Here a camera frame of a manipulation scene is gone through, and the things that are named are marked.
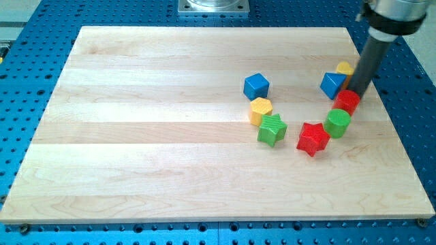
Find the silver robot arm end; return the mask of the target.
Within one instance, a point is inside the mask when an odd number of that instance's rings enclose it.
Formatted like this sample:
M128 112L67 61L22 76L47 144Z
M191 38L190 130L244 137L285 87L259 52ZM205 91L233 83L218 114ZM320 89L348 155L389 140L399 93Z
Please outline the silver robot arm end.
M429 5L429 0L364 0L356 21L366 18L370 37L381 42L393 42L398 36L418 31Z

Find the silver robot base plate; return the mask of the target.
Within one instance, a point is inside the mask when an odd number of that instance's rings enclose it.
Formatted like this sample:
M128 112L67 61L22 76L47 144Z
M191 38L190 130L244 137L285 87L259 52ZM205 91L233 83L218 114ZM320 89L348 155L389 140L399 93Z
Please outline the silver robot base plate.
M249 0L178 0L179 16L247 15Z

